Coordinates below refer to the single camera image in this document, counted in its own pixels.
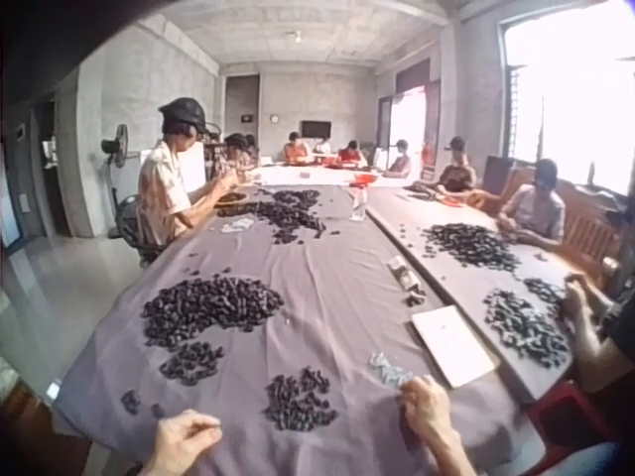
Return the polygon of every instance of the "wooden bench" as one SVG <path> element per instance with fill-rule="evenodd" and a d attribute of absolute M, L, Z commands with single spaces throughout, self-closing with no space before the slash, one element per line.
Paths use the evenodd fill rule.
<path fill-rule="evenodd" d="M 497 216 L 521 185 L 533 181 L 533 167 L 513 169 L 500 195 L 476 191 L 467 203 Z M 558 180 L 556 193 L 567 207 L 565 239 L 558 254 L 602 286 L 607 278 L 604 259 L 619 261 L 623 230 L 612 226 L 604 217 L 602 199 L 598 196 L 584 193 L 561 179 Z"/>

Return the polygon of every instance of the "television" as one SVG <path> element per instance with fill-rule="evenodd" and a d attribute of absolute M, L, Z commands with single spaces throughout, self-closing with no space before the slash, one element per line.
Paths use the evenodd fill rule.
<path fill-rule="evenodd" d="M 300 135 L 306 139 L 330 138 L 330 122 L 302 121 L 300 123 Z"/>

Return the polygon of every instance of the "bright window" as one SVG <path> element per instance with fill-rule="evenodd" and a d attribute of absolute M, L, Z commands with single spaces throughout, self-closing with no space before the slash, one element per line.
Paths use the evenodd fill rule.
<path fill-rule="evenodd" d="M 635 160 L 635 17 L 627 3 L 522 23 L 507 30 L 505 47 L 508 156 L 550 158 L 563 179 L 626 194 Z"/>

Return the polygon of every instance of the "purple tablecloth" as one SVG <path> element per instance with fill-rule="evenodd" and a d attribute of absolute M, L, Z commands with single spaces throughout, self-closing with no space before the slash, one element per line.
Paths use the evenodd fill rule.
<path fill-rule="evenodd" d="M 483 302 L 487 294 L 496 289 L 513 291 L 531 302 L 536 308 L 546 310 L 546 305 L 510 273 L 492 271 L 487 268 L 468 266 L 464 268 L 449 253 L 438 253 L 434 258 L 423 258 L 426 254 L 427 238 L 421 230 L 437 224 L 469 223 L 495 230 L 494 220 L 470 207 L 454 208 L 438 202 L 426 202 L 413 198 L 411 192 L 402 188 L 371 188 L 368 198 L 369 211 L 386 231 L 403 244 L 405 253 L 411 253 L 428 272 L 431 283 L 436 282 L 463 310 L 502 358 L 505 382 L 520 402 L 532 403 L 542 397 L 571 367 L 572 357 L 558 368 L 545 369 L 534 361 L 520 358 L 514 349 L 504 347 L 499 335 L 484 321 L 487 305 Z M 405 234 L 400 233 L 405 225 Z M 563 286 L 565 276 L 572 269 L 558 256 L 542 252 L 528 245 L 513 245 L 513 252 L 521 264 L 517 275 L 522 278 L 541 278 L 548 283 Z M 539 254 L 544 261 L 537 259 Z"/>
<path fill-rule="evenodd" d="M 404 293 L 385 266 L 398 250 L 371 220 L 348 220 L 346 189 L 313 188 L 321 192 L 315 210 L 327 225 L 319 240 L 301 230 L 304 245 L 273 245 L 273 229 L 264 222 L 225 234 L 219 229 L 230 220 L 216 218 L 172 245 L 98 324 L 63 379 L 55 410 L 80 433 L 137 460 L 152 449 L 152 404 L 169 416 L 189 408 L 215 415 L 224 438 L 199 462 L 199 474 L 428 474 L 425 452 L 405 429 L 397 391 L 367 365 L 371 353 L 383 351 L 394 365 L 439 375 L 412 334 Z M 341 234 L 329 235 L 333 230 Z M 227 266 L 233 276 L 260 279 L 280 292 L 284 309 L 252 333 L 208 329 L 198 340 L 225 348 L 219 373 L 191 388 L 167 381 L 158 367 L 169 353 L 144 345 L 144 303 L 187 277 L 186 269 L 198 269 L 204 278 Z M 424 308 L 442 305 L 426 291 Z M 330 378 L 328 399 L 340 417 L 309 433 L 278 431 L 261 414 L 265 386 L 307 365 Z M 142 401 L 137 416 L 120 403 L 131 389 Z M 513 456 L 514 426 L 521 417 L 495 373 L 450 397 L 453 423 L 475 464 L 488 468 Z"/>

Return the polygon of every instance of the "water bottle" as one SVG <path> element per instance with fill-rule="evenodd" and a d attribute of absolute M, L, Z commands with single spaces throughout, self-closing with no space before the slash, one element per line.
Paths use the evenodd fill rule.
<path fill-rule="evenodd" d="M 366 185 L 355 187 L 353 195 L 353 213 L 350 216 L 352 221 L 363 221 L 366 218 L 366 202 L 368 201 L 368 191 Z"/>

